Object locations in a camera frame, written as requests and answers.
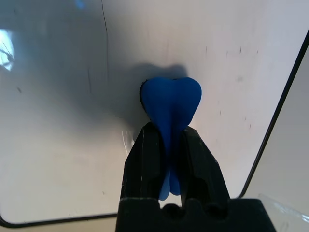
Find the scratch mark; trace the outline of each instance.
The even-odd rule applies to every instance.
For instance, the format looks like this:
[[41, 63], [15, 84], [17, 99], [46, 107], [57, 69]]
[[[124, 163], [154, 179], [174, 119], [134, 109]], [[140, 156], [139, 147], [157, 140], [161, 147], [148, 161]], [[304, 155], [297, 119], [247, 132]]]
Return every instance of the scratch mark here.
[[122, 131], [122, 141], [124, 142], [124, 146], [125, 146], [125, 150], [126, 150], [126, 155], [128, 156], [129, 153], [127, 152], [127, 149], [126, 149], [126, 143], [125, 143], [125, 137], [124, 137], [124, 132]]
[[90, 68], [87, 69], [88, 73], [88, 83], [89, 83], [89, 92], [92, 93], [91, 80], [90, 80]]
[[104, 24], [105, 24], [105, 31], [106, 31], [106, 74], [107, 74], [107, 81], [110, 81], [110, 66], [109, 66], [109, 59], [108, 59], [108, 32], [107, 32], [107, 26], [106, 26], [106, 19], [105, 19], [105, 13], [104, 13], [104, 7], [103, 7], [103, 0], [101, 0], [102, 4], [102, 12], [103, 12], [103, 18], [104, 18]]

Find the clamp jaw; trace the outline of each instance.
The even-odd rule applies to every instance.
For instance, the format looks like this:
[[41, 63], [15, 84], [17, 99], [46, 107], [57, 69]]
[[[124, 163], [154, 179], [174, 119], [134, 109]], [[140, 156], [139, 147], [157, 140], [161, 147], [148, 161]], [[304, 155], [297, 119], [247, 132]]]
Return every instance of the clamp jaw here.
[[230, 199], [220, 167], [199, 134], [180, 137], [176, 170], [182, 207], [160, 209], [165, 149], [160, 132], [146, 124], [126, 160], [116, 232], [275, 232], [258, 199]]

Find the blue foam tooth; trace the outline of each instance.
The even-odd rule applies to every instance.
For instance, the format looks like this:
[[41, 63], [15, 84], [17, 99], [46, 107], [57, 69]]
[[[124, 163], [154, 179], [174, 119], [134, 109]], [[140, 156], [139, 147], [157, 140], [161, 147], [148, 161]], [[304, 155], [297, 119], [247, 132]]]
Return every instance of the blue foam tooth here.
[[189, 77], [175, 80], [156, 77], [146, 81], [140, 89], [143, 107], [159, 129], [165, 146], [167, 170], [159, 196], [162, 201], [170, 192], [180, 195], [175, 168], [180, 133], [190, 124], [201, 96], [199, 83]]

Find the white board surface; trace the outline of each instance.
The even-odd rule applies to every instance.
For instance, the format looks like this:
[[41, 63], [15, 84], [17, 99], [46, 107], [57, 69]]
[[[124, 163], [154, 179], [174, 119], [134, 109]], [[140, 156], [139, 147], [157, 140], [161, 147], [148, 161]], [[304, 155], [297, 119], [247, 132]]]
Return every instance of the white board surface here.
[[0, 0], [1, 216], [23, 223], [115, 213], [127, 152], [148, 121], [138, 90], [155, 75], [199, 81], [191, 126], [237, 197], [308, 30], [308, 7]]

